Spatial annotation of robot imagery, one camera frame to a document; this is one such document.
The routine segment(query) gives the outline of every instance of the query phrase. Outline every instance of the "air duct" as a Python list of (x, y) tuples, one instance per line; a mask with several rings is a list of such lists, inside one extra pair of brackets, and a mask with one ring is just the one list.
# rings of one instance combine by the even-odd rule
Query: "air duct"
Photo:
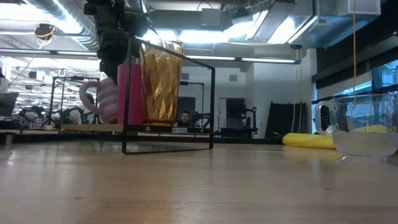
[(97, 50), (99, 45), (96, 40), (96, 29), (93, 22), (87, 18), (81, 9), (73, 2), (67, 0), (24, 0), (26, 4), (40, 9), (58, 21), (57, 26), (62, 31), (71, 33), (69, 29), (77, 27), (82, 37), (72, 37), (88, 50)]

